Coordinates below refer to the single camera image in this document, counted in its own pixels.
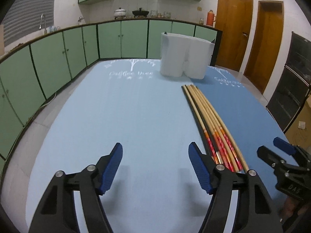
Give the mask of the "bamboo chopstick red end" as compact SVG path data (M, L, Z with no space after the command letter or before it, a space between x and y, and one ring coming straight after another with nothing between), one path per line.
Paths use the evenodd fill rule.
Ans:
M196 98L194 92L192 91L192 89L190 88L190 85L186 85L186 87L188 88L188 90L191 93L191 96L195 99L196 105L199 108L200 114L202 116L202 119L204 120L204 124L207 128L208 134L211 138L212 144L214 146L214 149L219 157L219 160L221 161L221 163L227 167L229 170L235 172L236 171L236 167L234 165L231 164L231 162L228 162L227 160L229 159L226 149L224 147L224 144L222 143L216 129L214 128L214 126L211 124L211 120L210 118L206 115L206 112L204 111L201 103L199 102L198 98Z

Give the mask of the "pale bamboo chopstick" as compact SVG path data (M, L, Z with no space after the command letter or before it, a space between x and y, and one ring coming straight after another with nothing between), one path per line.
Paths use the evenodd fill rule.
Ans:
M226 124L203 92L195 85L190 85L190 88L194 92L196 98L198 98L206 115L210 118L211 124L216 129L222 143L224 144L229 157L227 161L231 162L232 165L237 166L239 171L243 170L246 173L249 170L249 167Z

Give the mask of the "black chopstick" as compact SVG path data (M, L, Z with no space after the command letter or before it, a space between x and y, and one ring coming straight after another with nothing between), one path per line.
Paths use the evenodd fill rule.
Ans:
M186 87L186 85L181 86L181 88L187 99L188 105L191 109L191 113L193 114L193 117L195 119L206 154L208 154L214 160L215 163L221 163L214 149L211 138L204 124L204 120L202 119L202 116L200 114L199 108L196 105L195 99L191 96L191 93Z

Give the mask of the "green lower kitchen cabinets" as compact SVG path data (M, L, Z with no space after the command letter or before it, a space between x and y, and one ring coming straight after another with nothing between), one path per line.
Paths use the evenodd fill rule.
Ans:
M160 57L164 32L215 44L222 31L171 19L124 19L74 26L22 44L1 58L1 163L5 163L30 119L81 72L97 61Z

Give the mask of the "dark blue table mat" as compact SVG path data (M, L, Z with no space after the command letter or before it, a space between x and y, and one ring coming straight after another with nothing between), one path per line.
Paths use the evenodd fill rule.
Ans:
M273 139L285 139L279 125L254 95L232 73L222 68L208 67L203 79L192 79L210 101L237 143L249 168L259 173L271 198L282 203L286 195L276 188L272 167L257 156L257 149L266 146L287 163L295 164L292 157L273 145Z

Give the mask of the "black oven cabinet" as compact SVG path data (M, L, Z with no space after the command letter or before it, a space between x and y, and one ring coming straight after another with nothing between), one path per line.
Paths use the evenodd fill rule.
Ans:
M266 108L283 132L300 113L310 93L310 41L294 32L284 70Z

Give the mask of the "light blue table mat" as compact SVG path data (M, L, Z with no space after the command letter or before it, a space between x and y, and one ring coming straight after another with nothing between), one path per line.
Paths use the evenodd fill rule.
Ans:
M160 74L159 61L125 59L91 69L51 125L32 168L25 218L31 223L52 176L76 173L116 143L123 158L102 205L114 232L198 232L211 196L188 156L202 146L182 91L185 76Z

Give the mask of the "right wooden door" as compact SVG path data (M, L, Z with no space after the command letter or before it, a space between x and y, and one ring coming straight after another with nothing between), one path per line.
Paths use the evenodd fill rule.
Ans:
M252 48L244 75L263 93L272 75L284 28L284 2L259 1Z

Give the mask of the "wooden door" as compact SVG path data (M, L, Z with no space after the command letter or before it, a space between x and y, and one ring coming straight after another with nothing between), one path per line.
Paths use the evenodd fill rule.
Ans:
M252 48L244 75L263 93L272 75L284 28L284 2L259 1Z
M215 27L222 31L218 66L240 71L252 25L253 0L218 0Z

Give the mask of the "white twin utensil holder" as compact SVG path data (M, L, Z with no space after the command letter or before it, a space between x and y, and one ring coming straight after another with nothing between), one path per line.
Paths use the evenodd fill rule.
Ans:
M211 64L215 43L181 34L161 34L160 73L203 79Z

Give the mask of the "left wooden door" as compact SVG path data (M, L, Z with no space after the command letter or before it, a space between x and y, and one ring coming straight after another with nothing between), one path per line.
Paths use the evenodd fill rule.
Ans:
M218 0L215 27L222 31L218 66L240 71L252 25L253 0Z

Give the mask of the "orange thermos flask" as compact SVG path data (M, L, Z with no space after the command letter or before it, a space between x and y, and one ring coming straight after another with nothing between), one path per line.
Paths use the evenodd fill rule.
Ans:
M210 27L213 27L214 22L215 22L215 14L214 14L213 10L210 10L207 13L206 25L210 26Z

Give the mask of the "black wok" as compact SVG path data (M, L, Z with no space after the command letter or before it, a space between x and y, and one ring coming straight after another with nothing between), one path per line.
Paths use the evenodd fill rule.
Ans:
M140 7L138 10L133 10L132 14L134 15L134 18L147 18L149 11Z

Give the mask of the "chrome sink faucet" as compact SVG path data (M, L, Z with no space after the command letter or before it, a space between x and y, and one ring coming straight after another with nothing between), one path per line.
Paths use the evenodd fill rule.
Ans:
M45 14L41 15L39 30L44 30L44 35L47 34L47 26L46 26L46 16Z

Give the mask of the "white cooking pot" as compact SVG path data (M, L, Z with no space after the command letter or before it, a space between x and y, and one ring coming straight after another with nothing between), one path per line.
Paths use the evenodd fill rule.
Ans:
M114 11L114 19L125 18L126 15L127 15L127 11L120 7Z

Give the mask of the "grey window blind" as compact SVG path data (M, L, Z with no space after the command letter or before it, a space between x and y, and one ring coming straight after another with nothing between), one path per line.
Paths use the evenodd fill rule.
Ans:
M4 45L38 31L42 14L47 27L54 25L54 0L16 0L2 22Z

